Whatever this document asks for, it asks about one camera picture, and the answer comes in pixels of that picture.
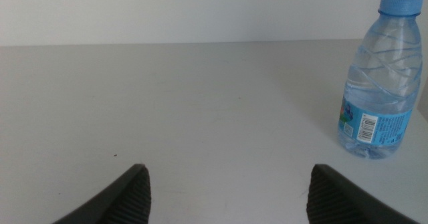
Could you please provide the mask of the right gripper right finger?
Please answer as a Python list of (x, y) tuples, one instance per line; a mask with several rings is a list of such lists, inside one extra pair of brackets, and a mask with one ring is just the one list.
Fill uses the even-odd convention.
[(327, 164), (316, 164), (312, 169), (306, 213), (311, 224), (417, 223)]

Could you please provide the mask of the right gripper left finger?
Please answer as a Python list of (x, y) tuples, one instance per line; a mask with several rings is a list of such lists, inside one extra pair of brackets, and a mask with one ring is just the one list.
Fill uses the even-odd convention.
[(143, 164), (134, 164), (89, 201), (56, 222), (147, 224), (150, 210), (149, 171)]

